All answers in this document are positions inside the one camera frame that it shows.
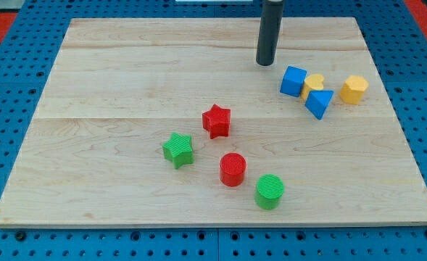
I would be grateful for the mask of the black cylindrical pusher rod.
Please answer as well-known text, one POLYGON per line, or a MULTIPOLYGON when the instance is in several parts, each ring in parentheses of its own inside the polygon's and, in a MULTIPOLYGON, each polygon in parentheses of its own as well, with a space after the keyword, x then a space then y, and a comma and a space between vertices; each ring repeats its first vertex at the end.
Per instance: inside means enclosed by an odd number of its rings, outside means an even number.
POLYGON ((283 17, 284 0, 264 0, 260 18, 256 63, 270 66, 274 63, 278 36, 283 17))

